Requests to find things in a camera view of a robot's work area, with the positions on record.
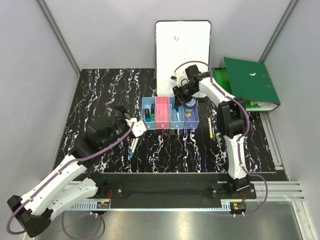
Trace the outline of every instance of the floor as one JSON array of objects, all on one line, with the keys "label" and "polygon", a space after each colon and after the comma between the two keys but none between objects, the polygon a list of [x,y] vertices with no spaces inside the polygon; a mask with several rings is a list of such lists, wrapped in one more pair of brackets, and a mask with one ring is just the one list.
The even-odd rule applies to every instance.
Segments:
[{"label": "floor", "polygon": [[[57,166],[89,123],[99,116],[116,116],[115,106],[126,105],[139,117],[143,97],[156,96],[154,68],[83,69],[55,161]],[[208,98],[198,100],[197,129],[148,130],[129,159],[131,139],[103,155],[95,170],[104,173],[220,173],[228,169],[224,138],[217,130],[217,107]],[[275,165],[259,113],[249,113],[245,162],[252,172],[274,173]],[[211,117],[214,139],[210,139]]]},{"label": "floor", "polygon": [[[248,212],[258,208],[250,202]],[[65,214],[67,231],[76,238],[90,237],[98,220],[85,213]],[[216,216],[214,212],[107,212],[103,215],[104,231],[96,240],[302,240],[293,207],[289,202],[267,202],[252,216]],[[69,240],[63,233],[61,217],[36,240]]]}]

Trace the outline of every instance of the storage box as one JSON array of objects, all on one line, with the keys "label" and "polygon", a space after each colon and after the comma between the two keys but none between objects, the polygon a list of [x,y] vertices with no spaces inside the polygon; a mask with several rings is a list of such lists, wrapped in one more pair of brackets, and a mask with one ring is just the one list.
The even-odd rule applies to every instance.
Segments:
[{"label": "storage box", "polygon": [[174,108],[175,106],[175,97],[171,96],[169,98],[170,103],[170,129],[183,129],[185,126],[185,114],[184,114],[184,106],[179,107],[178,114],[179,114],[179,120],[177,116],[177,111]]},{"label": "storage box", "polygon": [[169,112],[169,97],[157,96],[155,98],[155,127],[156,129],[170,128],[170,112]]},{"label": "storage box", "polygon": [[144,120],[146,124],[146,128],[148,130],[155,130],[156,129],[156,122],[154,121],[146,121],[146,115],[145,115],[145,109],[149,109],[150,115],[151,115],[151,105],[154,104],[154,114],[156,114],[156,98],[155,97],[143,97],[142,98],[142,111],[141,111],[141,117]]},{"label": "storage box", "polygon": [[198,115],[198,103],[195,97],[193,97],[195,99],[195,107],[193,109],[193,111],[191,112],[191,117],[189,118],[184,118],[184,129],[196,129],[199,125],[199,115]]}]

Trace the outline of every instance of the marble pattern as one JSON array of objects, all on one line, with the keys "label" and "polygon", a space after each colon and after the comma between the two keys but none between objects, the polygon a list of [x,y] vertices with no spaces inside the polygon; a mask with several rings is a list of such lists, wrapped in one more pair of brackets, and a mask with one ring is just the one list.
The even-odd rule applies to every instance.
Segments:
[{"label": "marble pattern", "polygon": [[[141,114],[142,97],[156,96],[156,71],[139,69],[84,69],[81,73],[67,119],[57,166],[78,136],[94,118],[114,118],[115,106],[126,105],[131,116]],[[198,100],[200,124],[197,129],[148,130],[130,159],[132,139],[127,138],[106,152],[95,165],[99,172],[206,173],[225,172],[228,153],[217,129],[217,107],[208,98]],[[244,141],[245,162],[251,172],[275,172],[267,137],[259,113],[249,113],[250,132]],[[214,138],[210,139],[208,117]]]}]

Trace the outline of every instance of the pink bin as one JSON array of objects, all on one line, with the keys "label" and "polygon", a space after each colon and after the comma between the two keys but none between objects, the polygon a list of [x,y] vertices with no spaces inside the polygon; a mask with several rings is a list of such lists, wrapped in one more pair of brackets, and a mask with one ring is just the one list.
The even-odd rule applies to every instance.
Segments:
[{"label": "pink bin", "polygon": [[157,96],[155,98],[155,127],[156,129],[170,128],[169,97]]}]

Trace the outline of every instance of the whiteboard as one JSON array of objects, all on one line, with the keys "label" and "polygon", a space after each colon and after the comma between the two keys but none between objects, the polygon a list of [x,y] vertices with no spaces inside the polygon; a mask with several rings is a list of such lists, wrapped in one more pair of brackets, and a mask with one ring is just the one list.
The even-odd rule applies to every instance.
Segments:
[{"label": "whiteboard", "polygon": [[[209,63],[211,23],[205,21],[158,21],[155,24],[156,93],[158,96],[174,96],[170,77],[175,69],[188,61]],[[201,63],[188,63],[177,70],[187,75],[185,69],[196,64],[200,72],[208,71]],[[201,92],[195,97],[203,98]]]}]

